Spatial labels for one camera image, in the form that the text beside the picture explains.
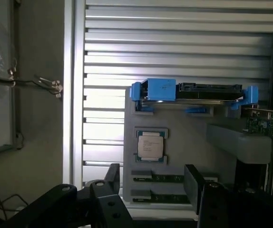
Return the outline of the silver CPU on green substrate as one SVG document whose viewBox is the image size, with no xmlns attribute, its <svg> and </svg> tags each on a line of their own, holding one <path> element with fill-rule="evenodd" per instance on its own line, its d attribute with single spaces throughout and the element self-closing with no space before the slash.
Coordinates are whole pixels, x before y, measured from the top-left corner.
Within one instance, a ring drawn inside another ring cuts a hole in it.
<svg viewBox="0 0 273 228">
<path fill-rule="evenodd" d="M 136 162 L 167 163 L 165 141 L 168 138 L 167 129 L 137 130 Z"/>
</svg>

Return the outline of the green RAM stick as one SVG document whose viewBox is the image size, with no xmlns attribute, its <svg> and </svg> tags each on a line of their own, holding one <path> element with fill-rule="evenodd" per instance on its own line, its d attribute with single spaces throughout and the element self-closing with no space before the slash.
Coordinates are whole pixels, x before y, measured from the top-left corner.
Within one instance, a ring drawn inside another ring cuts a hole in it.
<svg viewBox="0 0 273 228">
<path fill-rule="evenodd" d="M 184 175 L 161 175 L 152 174 L 148 177 L 135 177 L 135 182 L 153 182 L 153 183 L 183 183 Z"/>
<path fill-rule="evenodd" d="M 135 203 L 190 204 L 186 195 L 155 194 L 152 192 L 145 196 L 134 196 L 132 201 Z"/>
</svg>

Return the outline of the grey parts rack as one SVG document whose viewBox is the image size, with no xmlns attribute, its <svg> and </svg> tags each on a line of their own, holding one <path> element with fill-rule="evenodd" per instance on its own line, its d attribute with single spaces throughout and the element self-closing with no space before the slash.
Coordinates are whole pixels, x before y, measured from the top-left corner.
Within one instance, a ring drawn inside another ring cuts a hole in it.
<svg viewBox="0 0 273 228">
<path fill-rule="evenodd" d="M 135 110 L 125 91 L 123 198 L 155 194 L 185 195 L 184 183 L 135 182 L 152 174 L 184 175 L 194 165 L 203 178 L 232 188 L 264 189 L 271 160 L 272 140 L 243 131 L 245 118 L 238 110 L 215 106 L 209 114 L 188 114 L 177 106 L 160 105 L 153 112 Z M 167 163 L 136 162 L 137 130 L 167 129 Z"/>
</svg>

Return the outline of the green graphics card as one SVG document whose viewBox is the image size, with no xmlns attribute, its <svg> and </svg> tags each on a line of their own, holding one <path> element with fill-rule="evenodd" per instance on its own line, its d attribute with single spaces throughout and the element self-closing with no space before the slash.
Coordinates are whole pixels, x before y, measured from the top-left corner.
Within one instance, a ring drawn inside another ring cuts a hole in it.
<svg viewBox="0 0 273 228">
<path fill-rule="evenodd" d="M 242 117 L 246 120 L 244 132 L 260 134 L 273 140 L 273 112 L 247 107 L 242 109 Z"/>
</svg>

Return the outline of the hard disk with blue carrier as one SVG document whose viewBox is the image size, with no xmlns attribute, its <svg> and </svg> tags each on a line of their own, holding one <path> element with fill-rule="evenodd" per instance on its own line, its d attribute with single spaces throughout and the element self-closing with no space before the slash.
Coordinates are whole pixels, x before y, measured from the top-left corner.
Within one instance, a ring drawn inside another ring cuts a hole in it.
<svg viewBox="0 0 273 228">
<path fill-rule="evenodd" d="M 215 106 L 238 110 L 259 101 L 257 86 L 177 83 L 175 79 L 149 78 L 133 83 L 129 97 L 136 111 L 153 112 L 160 105 L 177 106 L 188 114 L 209 114 Z"/>
</svg>

